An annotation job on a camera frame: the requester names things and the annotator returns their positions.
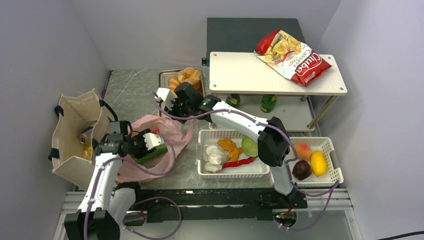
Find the orange breaded food piece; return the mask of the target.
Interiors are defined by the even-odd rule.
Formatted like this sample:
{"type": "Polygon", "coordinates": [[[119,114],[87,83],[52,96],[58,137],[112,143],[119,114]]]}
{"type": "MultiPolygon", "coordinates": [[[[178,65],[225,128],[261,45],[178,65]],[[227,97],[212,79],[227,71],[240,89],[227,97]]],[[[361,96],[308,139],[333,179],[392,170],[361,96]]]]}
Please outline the orange breaded food piece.
{"type": "Polygon", "coordinates": [[[198,90],[201,87],[201,72],[193,67],[186,67],[178,73],[177,79],[180,83],[189,83],[198,90]]]}

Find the clear dumplings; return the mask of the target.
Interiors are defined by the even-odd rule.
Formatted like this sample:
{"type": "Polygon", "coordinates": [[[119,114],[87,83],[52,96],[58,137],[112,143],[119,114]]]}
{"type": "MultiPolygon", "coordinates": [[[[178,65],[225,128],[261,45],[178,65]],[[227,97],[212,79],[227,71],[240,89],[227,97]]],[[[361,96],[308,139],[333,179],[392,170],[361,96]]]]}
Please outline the clear dumplings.
{"type": "Polygon", "coordinates": [[[207,144],[202,147],[202,160],[204,170],[208,173],[217,173],[228,162],[226,153],[215,144],[207,144]]]}

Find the green cabbage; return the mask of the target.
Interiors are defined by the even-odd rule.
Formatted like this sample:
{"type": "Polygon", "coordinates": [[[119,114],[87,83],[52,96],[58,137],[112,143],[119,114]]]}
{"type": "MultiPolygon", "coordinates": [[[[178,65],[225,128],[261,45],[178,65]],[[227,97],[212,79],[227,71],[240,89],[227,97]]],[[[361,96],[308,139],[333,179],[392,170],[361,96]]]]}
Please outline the green cabbage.
{"type": "Polygon", "coordinates": [[[255,158],[258,154],[258,144],[250,137],[244,136],[241,141],[241,148],[248,157],[255,158]]]}

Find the dark red apple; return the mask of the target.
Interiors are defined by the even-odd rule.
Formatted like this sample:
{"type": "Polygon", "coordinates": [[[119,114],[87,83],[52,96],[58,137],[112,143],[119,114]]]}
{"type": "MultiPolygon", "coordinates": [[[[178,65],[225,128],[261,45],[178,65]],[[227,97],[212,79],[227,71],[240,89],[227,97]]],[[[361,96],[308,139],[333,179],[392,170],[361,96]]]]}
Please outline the dark red apple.
{"type": "Polygon", "coordinates": [[[299,180],[303,181],[308,178],[313,173],[313,170],[310,164],[306,160],[299,160],[292,169],[293,176],[299,180]]]}

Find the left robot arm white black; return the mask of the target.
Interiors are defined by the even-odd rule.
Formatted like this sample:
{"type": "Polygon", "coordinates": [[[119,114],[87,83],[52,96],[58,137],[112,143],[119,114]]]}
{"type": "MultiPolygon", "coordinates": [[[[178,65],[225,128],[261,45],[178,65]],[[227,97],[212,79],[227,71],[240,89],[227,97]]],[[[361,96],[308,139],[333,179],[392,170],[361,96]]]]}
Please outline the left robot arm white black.
{"type": "Polygon", "coordinates": [[[137,210],[144,203],[138,192],[140,186],[132,183],[113,192],[116,176],[127,155],[144,157],[164,144],[164,140],[149,129],[130,136],[128,121],[112,121],[103,138],[97,142],[95,167],[85,197],[75,213],[64,220],[70,240],[118,240],[127,210],[137,210]]]}

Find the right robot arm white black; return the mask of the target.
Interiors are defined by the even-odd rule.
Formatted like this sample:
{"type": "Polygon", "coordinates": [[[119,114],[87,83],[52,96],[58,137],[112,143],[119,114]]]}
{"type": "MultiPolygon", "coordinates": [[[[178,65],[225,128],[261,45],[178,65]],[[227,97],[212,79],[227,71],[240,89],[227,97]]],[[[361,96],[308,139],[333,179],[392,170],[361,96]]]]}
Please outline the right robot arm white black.
{"type": "Polygon", "coordinates": [[[295,201],[291,174],[285,161],[294,146],[279,118],[266,119],[237,110],[216,96],[202,96],[187,82],[181,83],[174,91],[158,88],[155,94],[155,100],[164,103],[162,113],[173,120],[205,120],[225,125],[254,140],[258,144],[258,158],[269,166],[274,178],[276,203],[287,208],[295,201]]]}

